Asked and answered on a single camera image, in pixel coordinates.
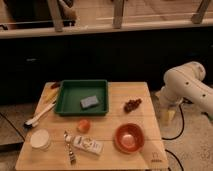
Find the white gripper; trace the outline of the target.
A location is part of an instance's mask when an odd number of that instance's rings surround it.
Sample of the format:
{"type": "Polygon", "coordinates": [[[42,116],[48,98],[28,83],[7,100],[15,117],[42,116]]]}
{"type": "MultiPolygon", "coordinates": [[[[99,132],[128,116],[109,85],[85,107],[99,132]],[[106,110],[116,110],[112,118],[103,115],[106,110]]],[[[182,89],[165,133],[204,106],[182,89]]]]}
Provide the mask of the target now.
{"type": "Polygon", "coordinates": [[[169,103],[167,101],[160,101],[161,106],[161,122],[168,126],[173,120],[177,105],[175,103],[169,103]]]}

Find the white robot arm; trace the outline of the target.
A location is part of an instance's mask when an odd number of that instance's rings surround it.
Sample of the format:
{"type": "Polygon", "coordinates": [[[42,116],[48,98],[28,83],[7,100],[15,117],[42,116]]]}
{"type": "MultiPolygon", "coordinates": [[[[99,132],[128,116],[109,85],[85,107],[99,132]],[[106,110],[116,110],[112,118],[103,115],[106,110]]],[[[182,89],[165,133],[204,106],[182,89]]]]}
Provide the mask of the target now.
{"type": "Polygon", "coordinates": [[[183,99],[199,106],[213,119],[213,88],[203,83],[206,76],[204,66],[196,61],[173,67],[164,74],[164,86],[159,91],[161,121],[168,125],[174,117],[176,107],[183,99]]]}

